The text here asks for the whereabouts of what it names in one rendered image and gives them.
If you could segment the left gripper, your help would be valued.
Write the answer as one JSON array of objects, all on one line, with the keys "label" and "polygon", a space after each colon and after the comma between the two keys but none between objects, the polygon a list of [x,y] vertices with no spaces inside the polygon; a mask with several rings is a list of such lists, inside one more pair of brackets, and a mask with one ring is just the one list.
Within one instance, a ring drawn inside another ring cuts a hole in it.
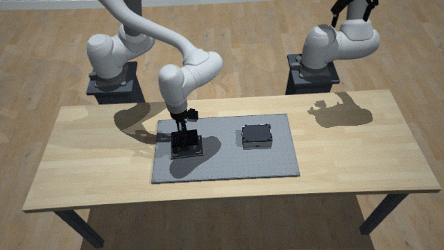
[{"label": "left gripper", "polygon": [[[333,5],[333,7],[332,7],[332,9],[331,9],[331,11],[332,11],[332,14],[334,15],[333,16],[333,19],[332,19],[332,23],[331,23],[331,25],[333,26],[333,28],[335,28],[336,27],[336,23],[337,23],[337,20],[338,20],[338,18],[339,18],[339,13],[350,3],[350,2],[353,2],[354,0],[337,0],[337,2]],[[363,20],[365,21],[365,22],[367,22],[368,21],[368,18],[369,18],[369,15],[370,15],[370,12],[371,12],[371,10],[373,9],[373,8],[375,8],[375,6],[377,6],[378,4],[379,4],[379,2],[378,2],[378,0],[373,0],[373,2],[371,1],[371,0],[366,0],[367,1],[367,3],[368,3],[368,5],[367,5],[367,8],[366,8],[366,11],[365,11],[365,13],[364,13],[364,16],[363,16]]]}]

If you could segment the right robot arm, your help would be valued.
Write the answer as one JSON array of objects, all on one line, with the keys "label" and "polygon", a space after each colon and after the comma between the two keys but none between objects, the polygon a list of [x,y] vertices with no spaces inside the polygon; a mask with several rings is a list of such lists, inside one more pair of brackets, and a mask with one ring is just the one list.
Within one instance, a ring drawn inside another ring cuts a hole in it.
[{"label": "right robot arm", "polygon": [[97,78],[95,88],[126,86],[129,66],[125,64],[147,51],[155,39],[177,48],[183,66],[165,65],[158,75],[167,110],[179,114],[187,109],[187,96],[214,79],[223,67],[220,55],[197,49],[180,34],[142,17],[142,0],[98,0],[118,21],[118,35],[93,35],[87,41],[87,55]]}]

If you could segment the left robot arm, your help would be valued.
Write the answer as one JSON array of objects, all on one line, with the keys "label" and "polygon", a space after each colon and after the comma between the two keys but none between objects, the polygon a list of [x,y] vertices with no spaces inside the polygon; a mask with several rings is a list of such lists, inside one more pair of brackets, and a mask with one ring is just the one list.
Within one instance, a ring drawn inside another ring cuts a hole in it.
[{"label": "left robot arm", "polygon": [[291,63],[291,68],[299,69],[300,78],[329,78],[329,62],[363,58],[378,49],[379,33],[369,19],[362,19],[367,5],[366,0],[350,2],[339,32],[327,24],[313,27],[305,40],[302,57],[297,56],[297,62]]}]

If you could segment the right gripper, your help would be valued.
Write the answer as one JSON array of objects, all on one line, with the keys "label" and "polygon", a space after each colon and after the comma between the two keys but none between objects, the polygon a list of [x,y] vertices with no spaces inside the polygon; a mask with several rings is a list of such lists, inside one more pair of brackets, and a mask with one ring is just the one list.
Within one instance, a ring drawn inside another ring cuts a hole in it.
[{"label": "right gripper", "polygon": [[182,148],[188,147],[187,139],[185,137],[185,131],[187,130],[187,127],[186,127],[187,121],[185,121],[185,117],[187,116],[187,109],[184,112],[179,113],[179,114],[173,114],[170,112],[170,115],[171,115],[171,118],[176,121],[178,133],[179,133],[179,137],[180,137],[179,140],[182,145]]}]

